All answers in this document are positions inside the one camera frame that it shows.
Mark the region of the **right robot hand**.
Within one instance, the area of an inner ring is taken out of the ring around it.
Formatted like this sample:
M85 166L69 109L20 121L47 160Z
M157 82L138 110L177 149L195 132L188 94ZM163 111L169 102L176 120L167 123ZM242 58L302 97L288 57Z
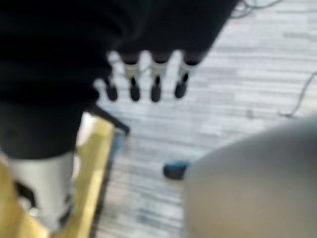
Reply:
M3 0L0 3L0 150L20 205L51 232L71 216L73 162L96 79L117 99L108 54L123 62L138 101L139 56L152 56L151 100L167 62L182 53L174 95L182 98L237 5L235 0Z

